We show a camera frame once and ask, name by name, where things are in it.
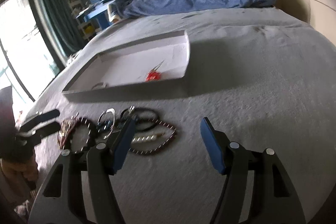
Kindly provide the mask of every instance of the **door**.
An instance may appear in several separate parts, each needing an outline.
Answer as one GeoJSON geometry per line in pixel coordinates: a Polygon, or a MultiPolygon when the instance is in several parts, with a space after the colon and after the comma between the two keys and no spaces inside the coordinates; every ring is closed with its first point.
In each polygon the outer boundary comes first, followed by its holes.
{"type": "Polygon", "coordinates": [[[17,114],[30,108],[64,66],[41,27],[33,0],[0,1],[0,39],[0,88],[13,86],[17,114]]]}

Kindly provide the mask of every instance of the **bracelet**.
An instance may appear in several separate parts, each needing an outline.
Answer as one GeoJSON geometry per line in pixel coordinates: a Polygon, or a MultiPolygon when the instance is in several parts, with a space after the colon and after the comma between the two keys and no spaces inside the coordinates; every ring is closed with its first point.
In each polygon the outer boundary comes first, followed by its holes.
{"type": "Polygon", "coordinates": [[[176,137],[176,128],[174,126],[168,124],[167,122],[163,122],[163,121],[156,120],[156,119],[148,119],[147,122],[153,122],[155,126],[159,126],[160,125],[160,126],[169,128],[169,129],[172,130],[172,133],[170,134],[170,136],[162,144],[160,144],[155,149],[152,149],[152,150],[138,150],[138,149],[134,149],[134,148],[131,147],[129,149],[129,151],[131,151],[131,152],[133,152],[135,154],[139,154],[139,155],[153,155],[153,154],[161,151],[163,148],[165,148],[167,146],[167,144],[170,143],[176,137]]]}
{"type": "Polygon", "coordinates": [[[71,150],[71,140],[73,133],[78,126],[85,125],[88,128],[88,138],[85,145],[81,148],[80,151],[76,153],[83,152],[89,149],[92,144],[95,142],[97,137],[97,130],[95,124],[87,118],[84,117],[71,117],[70,119],[65,119],[61,124],[61,131],[58,132],[57,142],[60,149],[69,149],[71,150]]]}
{"type": "MultiPolygon", "coordinates": [[[[127,119],[127,116],[124,117],[124,114],[128,111],[129,109],[124,109],[121,114],[120,114],[120,120],[124,121],[127,119]]],[[[146,123],[146,122],[153,122],[155,120],[160,120],[159,114],[151,109],[151,108],[146,108],[146,107],[136,107],[132,110],[132,114],[137,114],[139,112],[151,112],[154,114],[153,118],[141,118],[139,117],[139,115],[137,115],[137,118],[135,119],[135,124],[140,124],[140,123],[146,123]]],[[[149,131],[151,129],[153,129],[154,127],[156,127],[157,124],[155,122],[153,122],[150,126],[146,127],[146,128],[136,128],[137,132],[146,132],[149,131]]]]}

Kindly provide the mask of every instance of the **white shelf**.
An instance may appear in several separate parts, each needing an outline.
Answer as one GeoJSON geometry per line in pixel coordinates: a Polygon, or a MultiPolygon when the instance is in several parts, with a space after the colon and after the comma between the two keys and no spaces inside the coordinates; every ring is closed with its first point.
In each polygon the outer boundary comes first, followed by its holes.
{"type": "Polygon", "coordinates": [[[82,36],[84,39],[88,39],[90,36],[94,35],[95,32],[85,33],[84,36],[82,36]]]}
{"type": "Polygon", "coordinates": [[[76,6],[76,5],[78,5],[78,4],[82,4],[82,1],[81,0],[75,0],[75,1],[73,1],[71,3],[69,3],[69,5],[70,5],[71,8],[74,7],[74,6],[76,6]]]}
{"type": "Polygon", "coordinates": [[[78,25],[78,29],[81,30],[82,28],[84,28],[85,26],[87,26],[87,25],[89,25],[89,24],[90,24],[89,21],[88,21],[88,22],[80,23],[80,24],[78,25]]]}

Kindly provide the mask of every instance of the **bed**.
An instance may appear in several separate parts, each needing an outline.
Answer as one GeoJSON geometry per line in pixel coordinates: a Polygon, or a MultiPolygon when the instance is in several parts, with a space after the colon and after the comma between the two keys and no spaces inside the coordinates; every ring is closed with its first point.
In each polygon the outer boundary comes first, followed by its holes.
{"type": "MultiPolygon", "coordinates": [[[[127,223],[209,223],[224,177],[212,167],[201,139],[202,117],[209,117],[214,128],[247,149],[273,148],[308,222],[336,181],[335,69],[335,46],[276,8],[127,19],[91,40],[46,88],[31,113],[57,108],[59,121],[76,112],[96,121],[110,107],[120,114],[131,105],[147,106],[177,127],[178,137],[166,150],[147,157],[129,153],[122,170],[110,178],[127,223]],[[176,30],[186,30],[191,45],[187,97],[166,99],[163,94],[152,101],[107,98],[81,104],[68,102],[61,94],[95,53],[176,30]]],[[[36,147],[40,183],[59,154],[55,134],[36,147]]],[[[94,220],[87,183],[84,173],[87,215],[94,220]]],[[[242,218],[247,214],[244,207],[242,218]]]]}

